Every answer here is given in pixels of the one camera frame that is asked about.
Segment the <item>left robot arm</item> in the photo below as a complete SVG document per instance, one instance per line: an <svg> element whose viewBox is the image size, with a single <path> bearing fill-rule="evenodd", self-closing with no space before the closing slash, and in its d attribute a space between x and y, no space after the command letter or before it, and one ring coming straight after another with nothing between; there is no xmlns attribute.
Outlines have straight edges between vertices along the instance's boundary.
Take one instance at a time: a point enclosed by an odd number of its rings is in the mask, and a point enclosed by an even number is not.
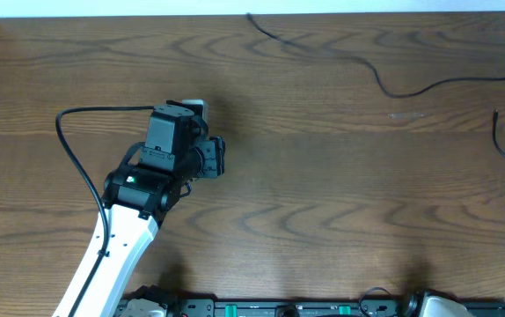
<svg viewBox="0 0 505 317"><path fill-rule="evenodd" d="M194 179L224 172L226 145L211 136L204 100L167 100L150 106L147 136L131 145L107 175L100 194L62 132L58 138L87 184L99 214L89 246L60 304L57 316L111 316L136 264L155 239L165 216L192 191Z"/></svg>

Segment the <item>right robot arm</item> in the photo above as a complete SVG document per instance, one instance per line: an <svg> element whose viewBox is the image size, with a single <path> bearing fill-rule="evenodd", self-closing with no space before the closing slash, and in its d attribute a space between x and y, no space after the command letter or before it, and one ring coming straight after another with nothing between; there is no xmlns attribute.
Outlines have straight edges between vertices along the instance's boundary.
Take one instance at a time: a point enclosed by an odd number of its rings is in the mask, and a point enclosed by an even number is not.
<svg viewBox="0 0 505 317"><path fill-rule="evenodd" d="M423 289L406 295L400 308L402 317L473 317L460 302L446 293Z"/></svg>

